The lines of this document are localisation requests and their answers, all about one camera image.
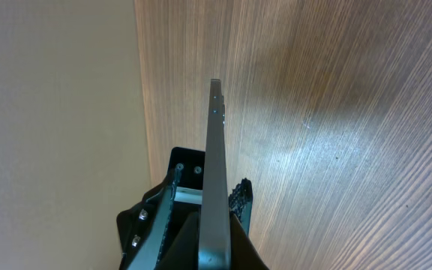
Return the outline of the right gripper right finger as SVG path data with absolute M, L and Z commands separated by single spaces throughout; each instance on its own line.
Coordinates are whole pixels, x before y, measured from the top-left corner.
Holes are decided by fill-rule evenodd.
M 269 270 L 234 214 L 230 216 L 230 237 L 232 270 Z

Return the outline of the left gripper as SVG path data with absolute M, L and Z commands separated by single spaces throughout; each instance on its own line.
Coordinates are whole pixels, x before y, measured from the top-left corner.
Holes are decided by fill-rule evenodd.
M 146 191 L 142 199 L 116 218 L 121 245 L 120 269 L 154 269 L 161 260 L 173 213 L 174 200 L 201 205 L 205 152 L 175 147 L 171 151 L 164 180 Z M 253 188 L 243 178 L 229 195 L 229 210 L 234 214 L 246 236 L 249 236 L 253 205 Z

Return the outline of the turquoise-screen smartphone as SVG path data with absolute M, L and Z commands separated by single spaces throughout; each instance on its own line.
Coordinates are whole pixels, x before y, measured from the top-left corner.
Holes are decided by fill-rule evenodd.
M 212 79 L 199 220 L 199 269 L 229 269 L 231 265 L 224 118 L 225 106 L 221 81 Z

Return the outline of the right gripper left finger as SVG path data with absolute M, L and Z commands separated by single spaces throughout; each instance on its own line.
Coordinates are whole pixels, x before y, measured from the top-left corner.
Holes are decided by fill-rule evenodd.
M 188 215 L 174 242 L 155 270 L 197 269 L 199 221 L 198 212 Z

